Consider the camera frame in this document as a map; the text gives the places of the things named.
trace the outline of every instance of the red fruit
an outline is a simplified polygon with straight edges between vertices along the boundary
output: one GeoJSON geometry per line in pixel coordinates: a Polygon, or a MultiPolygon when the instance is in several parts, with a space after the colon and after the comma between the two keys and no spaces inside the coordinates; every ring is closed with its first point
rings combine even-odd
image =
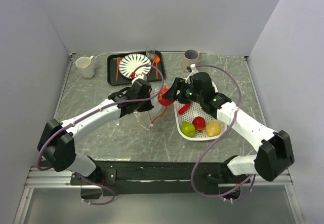
{"type": "Polygon", "coordinates": [[[167,88],[167,86],[164,86],[163,89],[161,90],[161,92],[159,93],[159,95],[157,96],[157,100],[158,102],[163,105],[163,106],[170,106],[171,104],[173,104],[172,101],[168,101],[165,100],[164,98],[162,98],[162,96],[168,91],[169,89],[167,88]]]}
{"type": "Polygon", "coordinates": [[[203,117],[196,117],[193,121],[192,124],[198,130],[198,132],[202,132],[202,130],[206,127],[206,121],[204,120],[203,117]]]}

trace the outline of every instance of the white mug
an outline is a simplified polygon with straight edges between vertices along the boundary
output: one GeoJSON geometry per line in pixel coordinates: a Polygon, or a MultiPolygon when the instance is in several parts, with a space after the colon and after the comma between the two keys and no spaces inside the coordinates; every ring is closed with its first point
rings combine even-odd
{"type": "Polygon", "coordinates": [[[201,52],[193,49],[189,49],[183,54],[182,69],[188,72],[187,67],[190,67],[194,63],[198,63],[201,59],[201,52]]]}
{"type": "Polygon", "coordinates": [[[75,66],[84,78],[91,79],[95,75],[95,63],[92,59],[93,56],[81,57],[75,62],[75,66]]]}

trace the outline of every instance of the perforated white basket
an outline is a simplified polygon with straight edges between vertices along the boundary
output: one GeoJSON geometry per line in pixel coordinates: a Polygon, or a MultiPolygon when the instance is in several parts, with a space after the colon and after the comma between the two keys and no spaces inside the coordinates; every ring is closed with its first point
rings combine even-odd
{"type": "MultiPolygon", "coordinates": [[[[217,88],[216,85],[213,82],[213,87],[215,88],[215,92],[217,92],[217,88]]],[[[179,134],[190,141],[205,141],[205,140],[213,140],[213,139],[217,139],[226,129],[227,129],[227,125],[217,119],[214,119],[212,116],[210,116],[208,113],[204,112],[203,109],[201,108],[201,106],[199,105],[199,103],[193,102],[190,106],[190,108],[182,115],[178,114],[178,111],[180,108],[182,108],[184,106],[184,104],[180,104],[177,101],[175,101],[173,103],[173,107],[174,107],[174,113],[176,116],[176,122],[177,122],[177,128],[179,131],[179,134]],[[202,132],[198,132],[196,131],[196,134],[193,137],[188,137],[185,136],[182,132],[181,132],[181,126],[182,126],[182,122],[186,121],[191,123],[196,117],[203,117],[206,121],[206,124],[209,123],[210,121],[217,121],[220,125],[221,125],[221,133],[217,136],[213,136],[213,137],[209,137],[206,134],[205,129],[203,129],[202,132]]]]}

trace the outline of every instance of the gray table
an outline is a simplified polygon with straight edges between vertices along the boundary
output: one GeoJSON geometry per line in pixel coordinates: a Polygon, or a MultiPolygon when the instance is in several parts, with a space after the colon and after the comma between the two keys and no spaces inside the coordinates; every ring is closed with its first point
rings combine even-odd
{"type": "MultiPolygon", "coordinates": [[[[124,87],[111,86],[107,83],[109,55],[109,53],[77,53],[72,56],[72,65],[56,114],[58,121],[73,118],[97,106],[109,94],[124,87]],[[79,74],[75,61],[79,57],[91,55],[96,56],[95,76],[89,80],[79,74]]],[[[175,77],[187,76],[187,73],[181,70],[182,53],[165,52],[163,60],[168,86],[173,83],[175,77]]],[[[201,64],[215,64],[231,73],[242,91],[240,108],[261,122],[260,108],[243,56],[203,54],[201,64]]],[[[219,92],[237,101],[236,87],[227,75],[212,68],[201,71],[209,73],[219,92]]],[[[159,85],[159,82],[152,83],[153,87],[159,85]]],[[[190,142],[182,138],[178,133],[171,106],[165,115],[154,123],[151,130],[143,129],[134,115],[128,115],[118,123],[110,122],[93,131],[77,144],[76,150],[96,160],[195,162],[210,143],[210,141],[190,142]]],[[[204,161],[222,162],[233,155],[245,156],[254,153],[249,143],[235,131],[231,131],[206,155],[204,161]]]]}

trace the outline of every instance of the plate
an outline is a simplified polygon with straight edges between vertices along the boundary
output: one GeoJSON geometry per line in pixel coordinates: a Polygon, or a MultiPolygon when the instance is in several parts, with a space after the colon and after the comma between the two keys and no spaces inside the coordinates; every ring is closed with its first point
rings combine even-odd
{"type": "MultiPolygon", "coordinates": [[[[121,59],[119,63],[119,72],[122,76],[131,79],[131,74],[134,70],[143,64],[151,64],[148,57],[143,54],[133,53],[125,56],[121,59]]],[[[142,67],[136,71],[136,74],[148,74],[150,72],[151,67],[142,67]]]]}

